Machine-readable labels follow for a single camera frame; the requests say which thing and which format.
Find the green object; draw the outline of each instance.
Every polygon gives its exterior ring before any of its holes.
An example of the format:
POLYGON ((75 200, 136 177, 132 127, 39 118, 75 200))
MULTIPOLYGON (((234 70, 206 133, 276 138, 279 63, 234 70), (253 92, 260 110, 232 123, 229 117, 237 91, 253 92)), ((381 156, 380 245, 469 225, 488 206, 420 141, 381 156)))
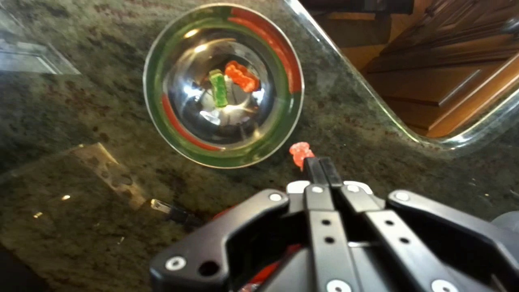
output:
POLYGON ((209 71, 209 81, 213 84, 213 101, 216 107, 227 105, 227 86, 226 78, 221 70, 209 71))

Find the bowl rim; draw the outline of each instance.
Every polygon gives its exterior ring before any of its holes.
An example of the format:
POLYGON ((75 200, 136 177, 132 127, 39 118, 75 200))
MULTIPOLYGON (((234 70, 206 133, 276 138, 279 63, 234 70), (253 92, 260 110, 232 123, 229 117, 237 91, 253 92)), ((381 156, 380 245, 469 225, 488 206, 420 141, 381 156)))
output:
POLYGON ((145 68, 143 68, 143 96, 145 96, 145 102, 146 102, 146 110, 151 117, 151 122, 156 128, 156 131, 162 136, 162 140, 171 146, 174 148, 180 156, 187 157, 188 161, 198 164, 198 165, 203 165, 203 167, 208 167, 208 169, 222 169, 222 170, 232 170, 232 169, 245 169, 245 167, 250 167, 250 165, 256 165, 263 161, 266 161, 268 157, 271 157, 273 154, 276 154, 286 143, 287 140, 292 136, 295 127, 299 125, 299 120, 300 120, 300 115, 302 115, 302 110, 304 110, 304 104, 305 104, 305 75, 304 75, 304 68, 302 68, 302 63, 300 63, 300 58, 291 42, 291 39, 287 37, 287 34, 274 23, 271 21, 268 16, 265 16, 263 13, 253 10, 253 8, 248 8, 248 6, 243 6, 243 5, 237 5, 237 3, 208 3, 208 5, 200 5, 200 6, 195 6, 185 13, 182 13, 180 16, 174 18, 167 26, 164 26, 164 29, 158 34, 158 37, 153 41, 149 50, 148 50, 148 55, 146 55, 146 62, 145 62, 145 68), (188 15, 192 13, 196 13, 200 10, 208 10, 208 8, 239 8, 239 10, 245 10, 252 15, 256 15, 260 16, 263 21, 266 21, 271 28, 274 28, 274 31, 282 37, 282 41, 286 42, 286 45, 291 49, 291 54, 294 55, 295 58, 295 65, 297 65, 297 73, 299 73, 299 78, 300 78, 300 105, 297 109, 297 114, 294 117, 294 123, 289 127, 287 133, 284 135, 282 140, 279 140, 276 143, 276 146, 273 146, 273 149, 269 149, 265 156, 261 157, 256 157, 256 159, 252 159, 250 162, 247 164, 237 164, 237 165, 216 165, 216 164, 208 164, 208 162, 203 162, 203 161, 198 161, 195 157, 192 157, 188 152, 185 152, 180 146, 175 146, 166 133, 162 133, 161 127, 158 125, 158 118, 159 117, 154 117, 151 114, 151 104, 149 104, 149 96, 148 96, 148 88, 149 88, 149 83, 151 79, 148 78, 148 71, 149 71, 149 67, 151 67, 151 58, 153 55, 156 54, 156 49, 159 45, 159 42, 162 41, 164 34, 167 34, 171 31, 172 26, 175 26, 180 19, 187 18, 188 15))

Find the orange tip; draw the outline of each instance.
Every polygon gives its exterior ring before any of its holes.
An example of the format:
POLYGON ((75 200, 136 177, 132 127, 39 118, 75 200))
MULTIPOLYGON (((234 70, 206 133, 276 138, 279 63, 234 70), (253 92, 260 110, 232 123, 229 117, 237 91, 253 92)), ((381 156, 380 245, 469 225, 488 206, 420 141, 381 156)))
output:
POLYGON ((310 144, 305 141, 295 143, 291 146, 291 154, 292 154, 292 161, 294 164, 304 170, 305 167, 305 159, 307 157, 313 157, 315 154, 310 149, 310 144))

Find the granite countertop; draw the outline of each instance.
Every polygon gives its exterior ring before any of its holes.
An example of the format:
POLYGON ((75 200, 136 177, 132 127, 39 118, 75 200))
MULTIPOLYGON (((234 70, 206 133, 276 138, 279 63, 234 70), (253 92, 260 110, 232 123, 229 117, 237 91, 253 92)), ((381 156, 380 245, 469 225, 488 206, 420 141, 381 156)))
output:
POLYGON ((291 0, 237 3, 271 18, 297 49, 305 75, 297 130, 243 170, 187 161, 154 130, 141 75, 159 31, 203 3, 2 2, 3 41, 29 39, 62 60, 57 75, 0 73, 0 240, 52 290, 149 290, 151 258, 193 227, 166 221, 149 200, 208 219, 263 188, 282 190, 300 175, 287 157, 300 140, 380 196, 409 188, 484 219, 518 209, 519 115, 490 117, 474 141, 409 133, 291 0))

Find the orange object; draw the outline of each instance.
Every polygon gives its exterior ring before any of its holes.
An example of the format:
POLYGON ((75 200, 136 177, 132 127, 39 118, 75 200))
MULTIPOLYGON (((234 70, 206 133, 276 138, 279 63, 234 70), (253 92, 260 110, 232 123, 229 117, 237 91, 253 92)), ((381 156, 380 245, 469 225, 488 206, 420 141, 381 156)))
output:
POLYGON ((235 60, 226 65, 226 75, 245 92, 253 92, 260 88, 260 79, 235 60))
POLYGON ((299 62, 292 54, 291 45, 282 39, 279 31, 258 15, 252 15, 245 10, 232 10, 229 21, 242 24, 256 32, 269 47, 276 52, 282 67, 287 70, 291 94, 300 92, 304 88, 304 78, 300 75, 299 62))
POLYGON ((305 141, 295 143, 291 146, 291 154, 292 154, 292 161, 294 164, 304 170, 305 167, 305 159, 307 157, 313 157, 315 154, 310 149, 310 144, 305 141))

